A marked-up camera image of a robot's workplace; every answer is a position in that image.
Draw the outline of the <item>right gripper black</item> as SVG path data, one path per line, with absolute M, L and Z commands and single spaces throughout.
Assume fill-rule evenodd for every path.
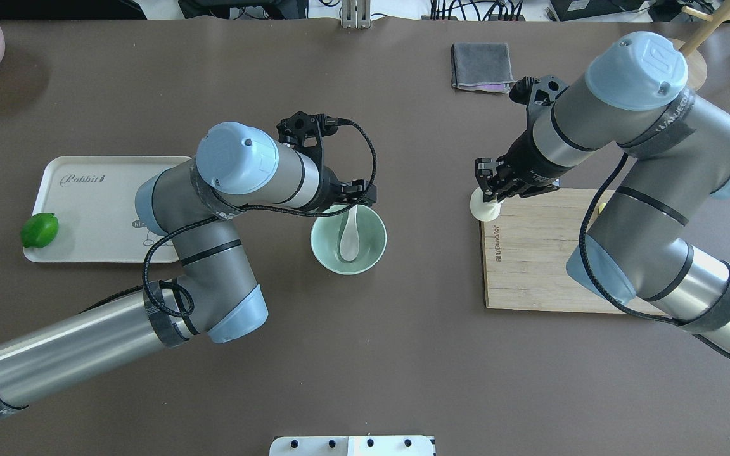
M 530 132 L 522 133 L 497 161 L 476 158 L 475 178 L 483 189 L 484 204 L 501 204 L 505 198 L 530 198 L 560 189 L 560 167 L 545 159 Z

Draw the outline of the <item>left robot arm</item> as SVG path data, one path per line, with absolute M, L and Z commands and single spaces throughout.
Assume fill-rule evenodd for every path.
M 0 419 L 93 376 L 206 334 L 228 343 L 267 319 L 260 283 L 233 219 L 272 211 L 311 219 L 376 202 L 375 177 L 341 182 L 324 165 L 323 139 L 355 121 L 298 112 L 272 138 L 221 122 L 194 158 L 148 179 L 134 197 L 160 239 L 140 284 L 73 317 L 0 344 Z

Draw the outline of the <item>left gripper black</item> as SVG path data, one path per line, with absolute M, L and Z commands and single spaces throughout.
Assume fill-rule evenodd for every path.
M 342 182 L 329 167 L 323 167 L 321 184 L 321 211 L 329 210 L 333 205 L 364 205 L 371 207 L 377 202 L 377 194 L 373 193 L 373 183 L 367 179 L 354 179 Z

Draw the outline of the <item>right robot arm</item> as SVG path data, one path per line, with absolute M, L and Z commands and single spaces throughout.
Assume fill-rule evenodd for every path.
M 553 193 L 603 146 L 623 152 L 594 194 L 566 263 L 624 314 L 671 324 L 730 360 L 730 263 L 684 241 L 708 198 L 730 198 L 730 113 L 688 86 L 686 58 L 652 32 L 624 35 L 573 84 L 516 81 L 527 128 L 503 156 L 477 158 L 470 211 Z

